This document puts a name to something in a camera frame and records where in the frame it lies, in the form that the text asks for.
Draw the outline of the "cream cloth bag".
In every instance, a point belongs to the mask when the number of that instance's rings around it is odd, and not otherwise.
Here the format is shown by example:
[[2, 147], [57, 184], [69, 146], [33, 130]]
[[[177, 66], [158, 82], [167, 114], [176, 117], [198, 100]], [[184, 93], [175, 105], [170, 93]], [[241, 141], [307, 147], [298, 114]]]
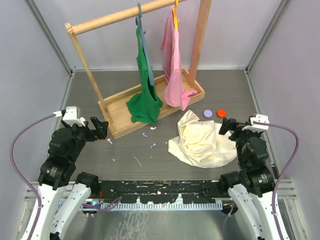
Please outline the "cream cloth bag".
[[237, 157], [237, 151], [235, 142], [229, 140], [229, 131], [219, 134], [221, 126], [213, 120], [200, 121], [188, 110], [177, 123], [178, 136], [168, 141], [168, 152], [193, 167], [223, 167]]

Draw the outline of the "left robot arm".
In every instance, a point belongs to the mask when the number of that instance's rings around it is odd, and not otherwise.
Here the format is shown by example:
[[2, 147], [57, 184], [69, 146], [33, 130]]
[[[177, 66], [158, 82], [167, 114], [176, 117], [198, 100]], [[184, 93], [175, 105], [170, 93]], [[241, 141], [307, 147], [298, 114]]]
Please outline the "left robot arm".
[[24, 240], [62, 240], [81, 205], [88, 198], [100, 193], [96, 175], [82, 172], [78, 175], [71, 193], [61, 208], [58, 207], [62, 195], [76, 170], [76, 160], [87, 142], [104, 140], [107, 137], [107, 121], [96, 117], [90, 120], [94, 129], [82, 117], [82, 125], [67, 123], [53, 132], [49, 142], [48, 158], [40, 167], [38, 187], [28, 186], [35, 193], [36, 202], [22, 236]]

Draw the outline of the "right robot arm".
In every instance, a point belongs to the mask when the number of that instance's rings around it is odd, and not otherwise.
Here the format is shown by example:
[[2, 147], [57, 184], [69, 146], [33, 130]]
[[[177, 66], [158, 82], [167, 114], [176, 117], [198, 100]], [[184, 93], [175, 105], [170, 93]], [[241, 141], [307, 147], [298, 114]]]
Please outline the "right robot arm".
[[240, 170], [221, 175], [219, 191], [233, 199], [248, 226], [250, 239], [288, 240], [274, 191], [276, 181], [266, 165], [267, 143], [261, 138], [269, 126], [268, 116], [261, 114], [245, 123], [223, 119], [218, 133], [230, 134], [228, 139], [235, 142]]

